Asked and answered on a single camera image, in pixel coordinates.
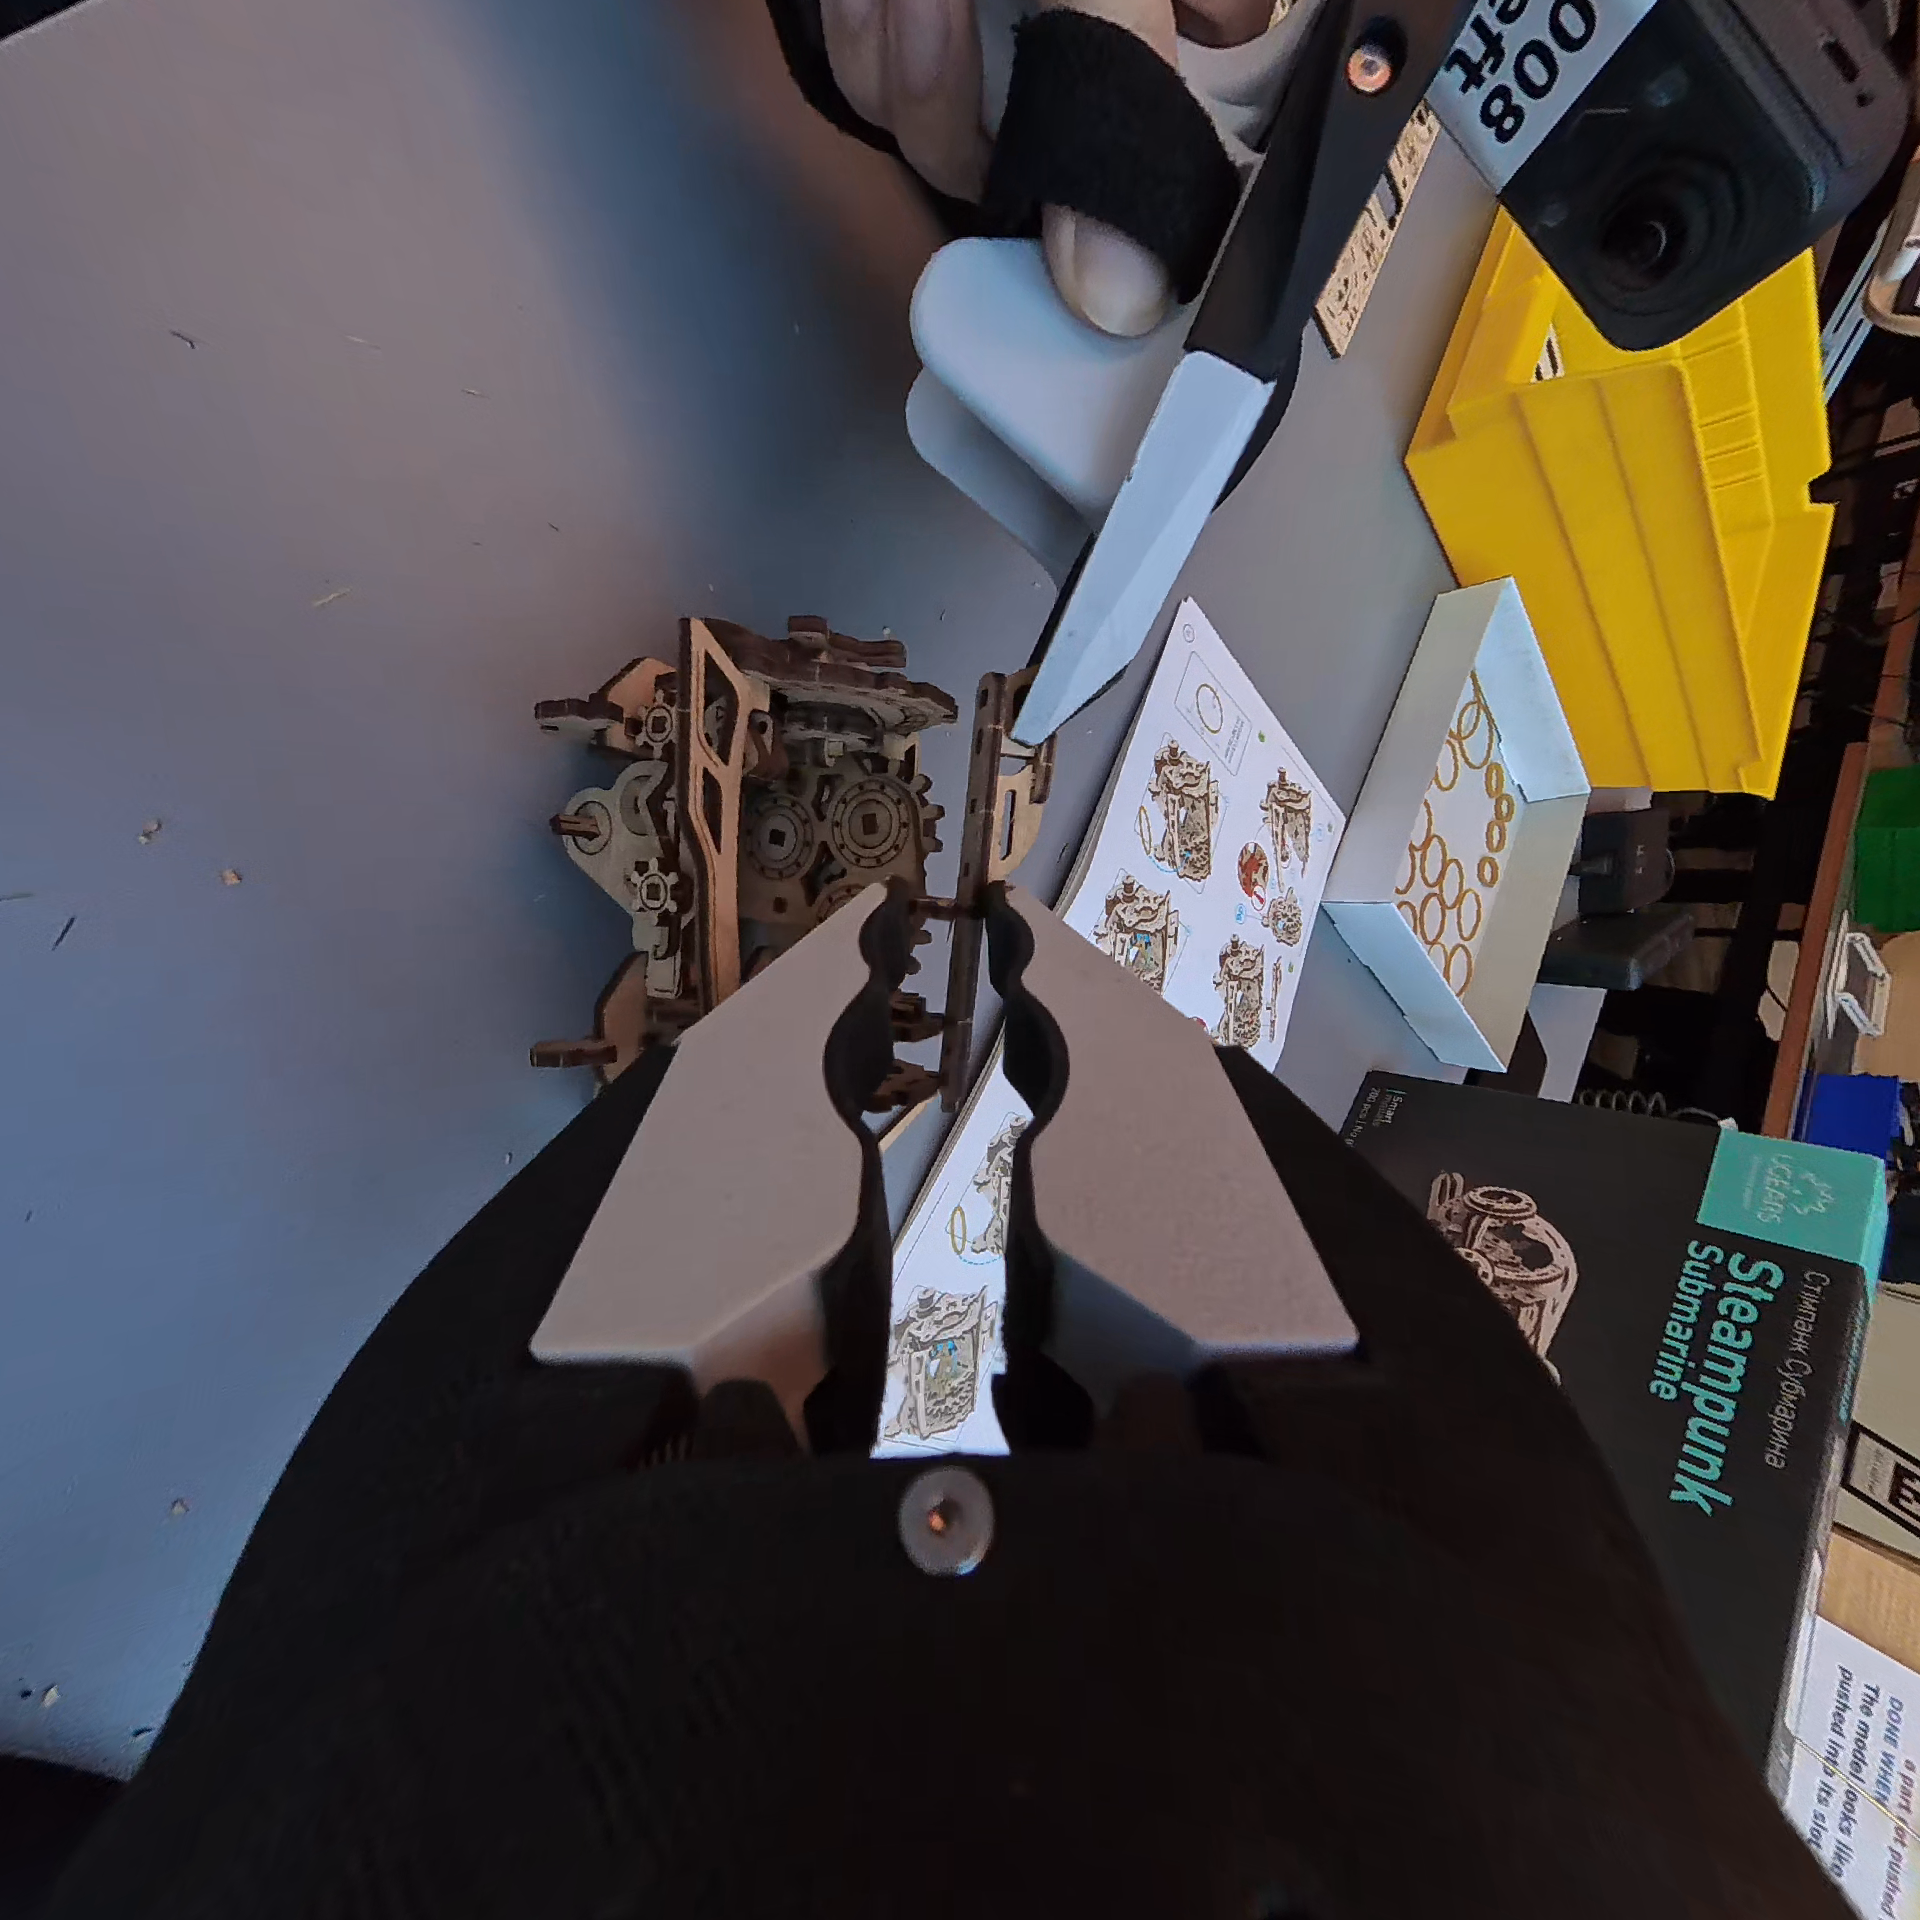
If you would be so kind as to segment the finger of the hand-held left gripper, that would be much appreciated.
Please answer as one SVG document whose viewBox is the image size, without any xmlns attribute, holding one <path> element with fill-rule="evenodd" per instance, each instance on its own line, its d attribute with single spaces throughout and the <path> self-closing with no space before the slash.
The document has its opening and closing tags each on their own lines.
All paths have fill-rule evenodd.
<svg viewBox="0 0 1920 1920">
<path fill-rule="evenodd" d="M 1020 746 L 1042 746 L 1138 657 L 1275 394 L 1218 356 L 1181 359 L 1051 623 L 1011 730 Z"/>
</svg>

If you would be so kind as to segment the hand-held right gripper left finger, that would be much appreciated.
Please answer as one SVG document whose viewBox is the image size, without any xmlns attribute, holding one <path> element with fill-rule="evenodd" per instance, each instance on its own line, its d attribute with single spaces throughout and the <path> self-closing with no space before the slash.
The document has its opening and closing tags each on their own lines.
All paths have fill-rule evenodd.
<svg viewBox="0 0 1920 1920">
<path fill-rule="evenodd" d="M 868 887 L 672 1046 L 532 1359 L 760 1381 L 865 1454 L 895 1241 L 865 1111 L 895 1076 L 917 891 Z"/>
</svg>

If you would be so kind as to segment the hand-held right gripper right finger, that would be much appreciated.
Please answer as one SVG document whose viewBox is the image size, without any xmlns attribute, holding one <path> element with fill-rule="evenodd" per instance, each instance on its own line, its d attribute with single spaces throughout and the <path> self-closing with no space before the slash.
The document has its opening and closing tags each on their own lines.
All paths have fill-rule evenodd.
<svg viewBox="0 0 1920 1920">
<path fill-rule="evenodd" d="M 1002 1227 L 1005 1449 L 1074 1451 L 1138 1381 L 1335 1360 L 1358 1326 L 1207 1026 L 1020 887 L 982 897 L 1025 1106 Z"/>
</svg>

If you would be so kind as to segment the wooden mechanical model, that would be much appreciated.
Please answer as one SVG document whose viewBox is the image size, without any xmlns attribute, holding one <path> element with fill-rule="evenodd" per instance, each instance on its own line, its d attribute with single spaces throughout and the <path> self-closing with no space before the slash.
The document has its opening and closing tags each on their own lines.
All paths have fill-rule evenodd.
<svg viewBox="0 0 1920 1920">
<path fill-rule="evenodd" d="M 625 914 L 632 956 L 577 1040 L 541 1040 L 535 1070 L 600 1087 L 672 1044 L 875 887 L 917 897 L 917 933 L 950 924 L 947 1004 L 895 993 L 895 1060 L 871 1114 L 957 1111 L 974 1057 L 981 900 L 1031 851 L 1058 744 L 1015 739 L 1038 670 L 982 674 L 971 709 L 907 674 L 900 640 L 790 619 L 782 637 L 685 619 L 670 661 L 638 657 L 535 720 L 617 760 L 551 814 L 570 860 Z"/>
</svg>

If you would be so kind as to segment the grey desk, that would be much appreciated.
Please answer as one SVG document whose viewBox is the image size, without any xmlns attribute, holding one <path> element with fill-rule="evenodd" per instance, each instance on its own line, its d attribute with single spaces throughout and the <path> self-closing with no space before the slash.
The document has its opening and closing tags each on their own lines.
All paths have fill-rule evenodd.
<svg viewBox="0 0 1920 1920">
<path fill-rule="evenodd" d="M 542 1151 L 625 924 L 535 704 L 718 611 L 968 701 L 1051 580 L 902 404 L 937 230 L 760 3 L 4 43 L 4 1750 L 141 1767 L 300 1431 Z"/>
</svg>

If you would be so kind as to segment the person's left hand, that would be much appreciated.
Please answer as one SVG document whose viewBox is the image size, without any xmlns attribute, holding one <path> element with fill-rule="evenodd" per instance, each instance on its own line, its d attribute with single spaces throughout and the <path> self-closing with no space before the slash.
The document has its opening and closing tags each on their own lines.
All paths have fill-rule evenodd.
<svg viewBox="0 0 1920 1920">
<path fill-rule="evenodd" d="M 971 3 L 822 3 L 830 73 L 848 107 L 885 131 L 942 197 L 977 203 L 992 141 Z M 1175 287 L 1152 250 L 1074 206 L 1041 209 L 1050 280 L 1065 309 L 1107 339 L 1167 323 Z"/>
</svg>

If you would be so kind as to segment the plywood parts sheet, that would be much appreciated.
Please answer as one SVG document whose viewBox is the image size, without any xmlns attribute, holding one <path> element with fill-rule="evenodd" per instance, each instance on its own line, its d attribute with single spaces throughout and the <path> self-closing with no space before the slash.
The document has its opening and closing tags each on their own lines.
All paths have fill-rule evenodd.
<svg viewBox="0 0 1920 1920">
<path fill-rule="evenodd" d="M 1364 203 L 1360 219 L 1342 253 L 1337 256 L 1321 299 L 1314 300 L 1314 326 L 1335 360 L 1342 359 L 1354 343 L 1360 317 L 1375 296 L 1384 263 L 1404 224 L 1407 203 L 1411 200 L 1417 181 L 1427 171 L 1438 131 L 1440 124 L 1434 111 L 1428 107 L 1414 109 L 1394 153 L 1388 156 L 1384 177 Z"/>
</svg>

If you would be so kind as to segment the illustrated instruction booklet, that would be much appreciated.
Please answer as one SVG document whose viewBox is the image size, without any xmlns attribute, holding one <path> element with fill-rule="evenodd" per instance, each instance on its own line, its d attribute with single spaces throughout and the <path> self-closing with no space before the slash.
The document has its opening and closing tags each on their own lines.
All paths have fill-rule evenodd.
<svg viewBox="0 0 1920 1920">
<path fill-rule="evenodd" d="M 1345 819 L 1195 600 L 1175 616 L 1058 914 L 1211 1044 L 1275 1070 Z M 895 1246 L 875 1457 L 1005 1451 L 1002 1246 L 1031 1111 L 1002 1050 Z"/>
</svg>

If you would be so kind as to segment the white cardboard box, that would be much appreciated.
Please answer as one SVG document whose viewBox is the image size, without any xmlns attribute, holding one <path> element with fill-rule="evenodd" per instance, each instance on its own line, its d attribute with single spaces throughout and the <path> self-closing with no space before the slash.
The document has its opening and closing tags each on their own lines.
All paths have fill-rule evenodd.
<svg viewBox="0 0 1920 1920">
<path fill-rule="evenodd" d="M 1521 587 L 1440 596 L 1322 891 L 1440 1063 L 1512 1063 L 1588 786 Z"/>
</svg>

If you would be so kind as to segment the yellow plastic storage bin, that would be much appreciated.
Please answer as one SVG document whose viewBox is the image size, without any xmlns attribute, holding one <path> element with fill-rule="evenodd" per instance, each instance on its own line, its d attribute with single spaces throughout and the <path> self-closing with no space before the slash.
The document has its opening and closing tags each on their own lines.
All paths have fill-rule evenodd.
<svg viewBox="0 0 1920 1920">
<path fill-rule="evenodd" d="M 1784 774 L 1834 509 L 1815 256 L 1651 351 L 1495 219 L 1407 471 L 1458 583 L 1512 577 L 1595 786 Z"/>
</svg>

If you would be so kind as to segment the dark grey box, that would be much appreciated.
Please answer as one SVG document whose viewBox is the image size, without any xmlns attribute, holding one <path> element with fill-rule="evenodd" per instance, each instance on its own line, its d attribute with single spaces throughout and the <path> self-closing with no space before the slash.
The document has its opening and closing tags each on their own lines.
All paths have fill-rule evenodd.
<svg viewBox="0 0 1920 1920">
<path fill-rule="evenodd" d="M 1638 993 L 1665 939 L 1654 907 L 1671 883 L 1670 813 L 1660 807 L 1588 813 L 1570 864 L 1575 917 L 1557 927 L 1538 981 L 1610 996 Z"/>
</svg>

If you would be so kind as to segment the blue plastic bin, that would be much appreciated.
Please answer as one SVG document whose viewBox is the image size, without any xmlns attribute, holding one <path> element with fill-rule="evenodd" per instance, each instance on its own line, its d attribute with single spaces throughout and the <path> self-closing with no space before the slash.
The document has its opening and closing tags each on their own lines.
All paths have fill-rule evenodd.
<svg viewBox="0 0 1920 1920">
<path fill-rule="evenodd" d="M 1811 1076 L 1791 1139 L 1885 1164 L 1912 1139 L 1905 1084 L 1894 1076 Z"/>
</svg>

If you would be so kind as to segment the green plastic bin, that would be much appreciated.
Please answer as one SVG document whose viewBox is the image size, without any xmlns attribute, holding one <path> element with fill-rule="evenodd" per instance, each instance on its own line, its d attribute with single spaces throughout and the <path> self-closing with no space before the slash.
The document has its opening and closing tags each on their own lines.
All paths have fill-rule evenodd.
<svg viewBox="0 0 1920 1920">
<path fill-rule="evenodd" d="M 1881 936 L 1920 930 L 1914 763 L 1878 769 L 1864 783 L 1854 830 L 1854 921 Z"/>
</svg>

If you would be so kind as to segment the white printed paper note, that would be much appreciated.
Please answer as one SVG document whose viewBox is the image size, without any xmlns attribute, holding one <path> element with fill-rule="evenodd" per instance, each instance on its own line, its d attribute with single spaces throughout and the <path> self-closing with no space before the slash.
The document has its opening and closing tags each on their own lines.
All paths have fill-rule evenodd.
<svg viewBox="0 0 1920 1920">
<path fill-rule="evenodd" d="M 1918 1914 L 1918 1676 L 1815 1620 L 1784 1801 L 1860 1917 Z"/>
</svg>

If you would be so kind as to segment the person's black trousers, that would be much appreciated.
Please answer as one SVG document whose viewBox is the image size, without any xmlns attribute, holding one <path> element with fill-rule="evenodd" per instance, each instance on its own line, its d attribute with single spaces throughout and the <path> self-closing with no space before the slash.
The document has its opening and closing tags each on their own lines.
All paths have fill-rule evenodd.
<svg viewBox="0 0 1920 1920">
<path fill-rule="evenodd" d="M 4 1759 L 4 1917 L 38 1917 L 64 1869 L 125 1783 L 64 1764 Z"/>
</svg>

